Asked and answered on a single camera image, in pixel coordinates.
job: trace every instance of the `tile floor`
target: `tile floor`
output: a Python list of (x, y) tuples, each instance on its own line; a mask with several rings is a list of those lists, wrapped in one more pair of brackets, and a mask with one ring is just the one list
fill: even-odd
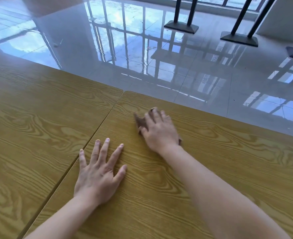
[(171, 7), (91, 0), (1, 30), (0, 51), (293, 136), (293, 44), (220, 41), (236, 20), (205, 13), (194, 16), (195, 35), (164, 29), (173, 16)]

